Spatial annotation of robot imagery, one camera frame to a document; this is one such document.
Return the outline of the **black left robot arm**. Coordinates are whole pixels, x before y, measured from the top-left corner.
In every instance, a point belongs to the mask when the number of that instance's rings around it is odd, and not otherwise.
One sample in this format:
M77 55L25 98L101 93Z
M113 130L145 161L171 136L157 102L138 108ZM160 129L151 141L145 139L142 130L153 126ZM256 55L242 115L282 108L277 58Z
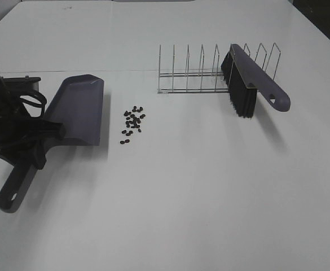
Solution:
M63 139L64 125L45 120L47 99L33 84L38 77L0 76L0 158L12 165L28 160L35 168L46 164L44 141Z

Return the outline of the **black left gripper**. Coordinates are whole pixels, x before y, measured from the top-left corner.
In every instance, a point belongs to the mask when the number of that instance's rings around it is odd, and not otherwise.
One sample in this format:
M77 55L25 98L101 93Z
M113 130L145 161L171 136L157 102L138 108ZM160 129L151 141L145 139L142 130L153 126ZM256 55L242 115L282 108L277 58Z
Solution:
M16 166L21 159L28 159L37 169L43 169L47 159L41 139L64 138L63 123L37 117L7 118L0 115L0 159Z

